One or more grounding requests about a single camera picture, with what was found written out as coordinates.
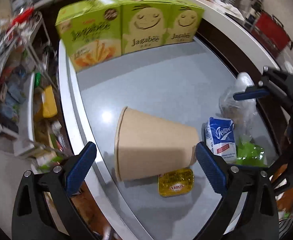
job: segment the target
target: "blue and white packet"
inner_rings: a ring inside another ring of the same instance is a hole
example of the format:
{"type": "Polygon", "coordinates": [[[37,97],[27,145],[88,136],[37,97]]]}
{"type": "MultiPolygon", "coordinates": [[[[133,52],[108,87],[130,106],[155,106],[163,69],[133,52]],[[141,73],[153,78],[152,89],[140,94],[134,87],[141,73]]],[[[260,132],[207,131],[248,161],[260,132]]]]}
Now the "blue and white packet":
{"type": "Polygon", "coordinates": [[[205,124],[206,145],[213,154],[221,156],[227,163],[236,161],[233,128],[233,120],[226,118],[210,117],[205,124]]]}

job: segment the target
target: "red label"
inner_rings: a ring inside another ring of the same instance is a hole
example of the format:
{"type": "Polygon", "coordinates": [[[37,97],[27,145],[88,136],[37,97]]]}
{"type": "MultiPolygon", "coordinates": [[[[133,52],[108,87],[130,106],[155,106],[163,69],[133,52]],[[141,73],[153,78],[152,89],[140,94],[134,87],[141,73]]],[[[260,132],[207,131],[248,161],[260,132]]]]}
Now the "red label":
{"type": "Polygon", "coordinates": [[[224,146],[222,146],[221,148],[217,149],[217,154],[224,152],[225,150],[227,150],[229,148],[229,144],[226,144],[224,146]]]}

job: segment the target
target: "snack box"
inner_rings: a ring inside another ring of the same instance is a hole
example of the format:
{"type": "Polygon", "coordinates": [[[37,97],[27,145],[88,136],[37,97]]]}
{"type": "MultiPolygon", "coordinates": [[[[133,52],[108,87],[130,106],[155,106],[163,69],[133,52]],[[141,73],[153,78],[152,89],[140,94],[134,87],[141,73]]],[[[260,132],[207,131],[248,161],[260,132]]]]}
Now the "snack box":
{"type": "Polygon", "coordinates": [[[166,0],[116,0],[121,4],[122,54],[164,44],[171,4],[166,0]]]}
{"type": "Polygon", "coordinates": [[[60,9],[56,29],[75,71],[121,56],[121,15],[116,0],[84,0],[60,9]]]}
{"type": "Polygon", "coordinates": [[[186,0],[166,1],[172,3],[172,8],[164,45],[192,41],[204,9],[186,0]]]}

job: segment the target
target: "gray table surface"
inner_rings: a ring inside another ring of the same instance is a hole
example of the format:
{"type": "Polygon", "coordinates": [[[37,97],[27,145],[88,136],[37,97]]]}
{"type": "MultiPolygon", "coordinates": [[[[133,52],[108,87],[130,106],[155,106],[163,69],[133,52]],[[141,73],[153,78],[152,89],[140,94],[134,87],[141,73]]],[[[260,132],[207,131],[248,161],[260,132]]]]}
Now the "gray table surface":
{"type": "MultiPolygon", "coordinates": [[[[199,40],[123,55],[83,70],[77,78],[97,146],[115,182],[114,137],[124,106],[193,126],[202,140],[203,124],[209,117],[219,116],[218,99],[235,81],[227,67],[199,40]]],[[[270,164],[276,154],[267,129],[259,115],[253,123],[251,134],[264,147],[270,164]]],[[[200,165],[195,163],[191,168],[194,187],[181,196],[161,197],[157,177],[116,182],[153,239],[193,239],[220,201],[200,165]]],[[[123,220],[130,228],[130,221],[123,220]]],[[[134,228],[130,229],[139,236],[134,228]]]]}

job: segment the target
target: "green snack box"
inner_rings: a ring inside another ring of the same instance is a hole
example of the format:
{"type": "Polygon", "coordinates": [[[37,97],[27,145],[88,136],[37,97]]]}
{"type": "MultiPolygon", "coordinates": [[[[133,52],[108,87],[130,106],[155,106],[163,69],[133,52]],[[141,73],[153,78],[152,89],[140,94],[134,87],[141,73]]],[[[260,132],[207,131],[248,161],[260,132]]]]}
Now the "green snack box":
{"type": "Polygon", "coordinates": [[[186,0],[166,1],[172,3],[172,9],[164,44],[192,41],[200,25],[204,9],[186,0]]]}
{"type": "Polygon", "coordinates": [[[75,71],[121,56],[121,15],[116,0],[84,0],[60,9],[56,29],[75,71]]]}
{"type": "Polygon", "coordinates": [[[122,14],[122,54],[162,46],[171,4],[165,0],[117,0],[122,14]]]}

